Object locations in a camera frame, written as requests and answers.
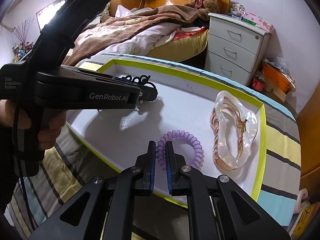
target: orange box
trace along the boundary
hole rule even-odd
[[[291,83],[287,78],[276,68],[270,66],[267,63],[263,64],[262,68],[263,75],[269,79],[273,84],[275,84],[280,90],[284,93],[287,93],[288,89],[290,88]]]

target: white drawer cabinet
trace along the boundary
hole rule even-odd
[[[226,41],[222,38],[209,35],[208,50],[251,72],[257,61],[257,55],[252,52]]]
[[[248,85],[263,58],[271,34],[226,15],[209,13],[209,16],[208,52],[204,69]]]
[[[210,17],[209,33],[259,54],[263,36],[226,20]]]
[[[226,77],[240,84],[246,84],[249,81],[251,73],[217,54],[208,51],[205,63],[209,66],[209,69],[206,69],[207,71]]]

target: white tray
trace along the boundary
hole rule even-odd
[[[147,152],[150,140],[157,142],[164,133],[180,129],[194,134],[203,146],[204,162],[199,170],[211,177],[221,175],[212,160],[214,135],[209,125],[210,114],[219,91],[227,90],[239,98],[246,108],[257,113],[259,130],[246,164],[225,174],[257,200],[266,154],[265,112],[260,101],[216,81],[163,66],[112,60],[98,71],[118,77],[151,75],[150,81],[158,89],[158,97],[154,102],[139,104],[135,110],[102,110],[100,113],[96,109],[68,111],[70,129],[90,150],[118,172],[133,166],[137,156]],[[236,129],[233,118],[229,117],[228,143],[231,152],[236,155]],[[183,155],[187,163],[191,162],[194,157],[191,146],[182,140],[173,140],[173,147],[175,153]],[[186,197],[169,195],[166,172],[158,164],[154,192],[176,204],[187,204]]]

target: brown teddy bear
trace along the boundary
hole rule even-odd
[[[209,20],[208,13],[220,13],[217,0],[195,0],[194,2],[184,4],[184,6],[198,8],[198,15],[204,21]]]

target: drawer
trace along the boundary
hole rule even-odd
[[[263,36],[237,24],[210,17],[209,33],[231,41],[242,48],[258,55],[262,44]]]
[[[251,75],[236,64],[209,51],[205,60],[204,69],[222,77],[229,78],[242,85],[247,84]]]
[[[256,64],[258,57],[252,52],[233,44],[230,41],[226,41],[213,35],[209,35],[208,37],[208,50],[237,64],[250,73]]]

